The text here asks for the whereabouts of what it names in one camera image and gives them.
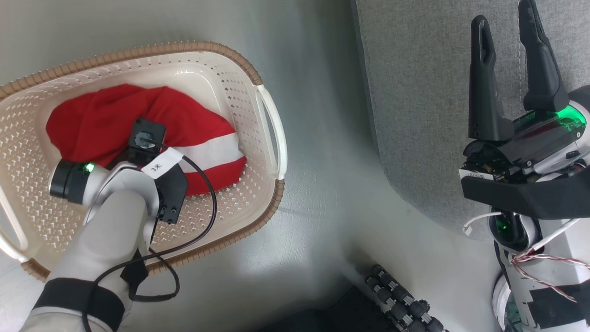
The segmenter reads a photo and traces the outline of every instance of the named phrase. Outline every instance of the glossy floor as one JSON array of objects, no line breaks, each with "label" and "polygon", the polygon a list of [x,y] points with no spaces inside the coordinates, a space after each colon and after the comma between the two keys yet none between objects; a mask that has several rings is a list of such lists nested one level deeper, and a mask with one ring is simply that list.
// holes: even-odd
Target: glossy floor
[{"label": "glossy floor", "polygon": [[[387,183],[348,1],[6,0],[0,30],[0,82],[126,47],[212,40],[249,59],[277,104],[289,146],[277,214],[256,234],[179,268],[181,293],[134,304],[120,330],[255,330],[325,305],[379,262],[451,331],[495,331],[491,245],[427,220]],[[159,274],[140,292],[172,287]],[[20,328],[41,289],[0,255],[0,331]]]}]

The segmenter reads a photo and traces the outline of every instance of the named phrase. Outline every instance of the white label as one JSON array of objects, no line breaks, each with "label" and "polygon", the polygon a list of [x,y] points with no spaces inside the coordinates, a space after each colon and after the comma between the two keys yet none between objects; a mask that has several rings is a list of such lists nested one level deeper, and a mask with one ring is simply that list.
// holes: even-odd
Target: white label
[{"label": "white label", "polygon": [[459,170],[459,176],[461,178],[464,178],[464,177],[474,177],[474,178],[482,178],[484,180],[492,180],[492,181],[494,181],[494,176],[491,175],[491,174],[472,172],[472,171],[468,171],[468,170]]},{"label": "white label", "polygon": [[161,153],[156,159],[152,160],[148,165],[142,168],[142,172],[149,175],[152,179],[157,179],[162,175],[166,174],[174,165],[178,164],[182,160],[183,154],[168,148],[166,151]]}]

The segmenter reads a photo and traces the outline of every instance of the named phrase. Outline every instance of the gray sofa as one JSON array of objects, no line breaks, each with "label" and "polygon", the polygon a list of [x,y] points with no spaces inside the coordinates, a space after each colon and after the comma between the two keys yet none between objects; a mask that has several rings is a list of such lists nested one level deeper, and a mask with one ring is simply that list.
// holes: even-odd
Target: gray sofa
[{"label": "gray sofa", "polygon": [[[590,84],[590,1],[537,0],[568,91]],[[489,211],[463,198],[457,170],[467,137],[470,24],[485,15],[496,45],[506,116],[523,115],[525,50],[517,0],[356,0],[381,163],[408,203],[455,232]],[[483,224],[471,235],[487,239]]]}]

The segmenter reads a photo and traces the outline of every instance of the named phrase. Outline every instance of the beige basket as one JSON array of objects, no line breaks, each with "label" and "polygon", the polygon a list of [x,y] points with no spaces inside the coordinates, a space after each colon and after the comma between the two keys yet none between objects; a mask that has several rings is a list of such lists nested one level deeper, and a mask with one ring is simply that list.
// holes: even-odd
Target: beige basket
[{"label": "beige basket", "polygon": [[[169,86],[218,112],[236,129],[248,160],[240,181],[218,192],[219,212],[211,232],[193,247],[166,257],[172,266],[256,232],[281,202],[287,168],[283,127],[260,76],[236,51],[210,42],[156,45],[42,71],[0,87],[0,203],[14,233],[10,240],[10,232],[0,229],[0,249],[40,280],[57,263],[85,212],[49,195],[49,176],[60,153],[45,131],[47,119],[67,99],[123,83]],[[152,248],[162,251],[193,239],[210,216],[209,195],[187,197],[178,223],[157,227]],[[164,267],[148,261],[148,269],[153,274]]]}]

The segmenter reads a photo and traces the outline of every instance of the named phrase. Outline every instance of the red cloth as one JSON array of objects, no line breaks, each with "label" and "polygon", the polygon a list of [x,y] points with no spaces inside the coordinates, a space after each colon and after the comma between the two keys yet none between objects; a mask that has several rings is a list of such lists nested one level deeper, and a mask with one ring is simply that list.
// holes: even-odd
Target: red cloth
[{"label": "red cloth", "polygon": [[[62,103],[53,110],[46,130],[62,158],[106,167],[127,148],[137,118],[165,125],[164,143],[170,147],[194,147],[213,138],[235,135],[234,128],[222,116],[181,92],[168,87],[144,89],[129,84]],[[205,170],[215,190],[238,181],[246,163],[246,157],[241,156]],[[198,160],[191,159],[199,165]],[[189,182],[187,195],[209,192],[198,173],[186,169],[185,172]]]}]

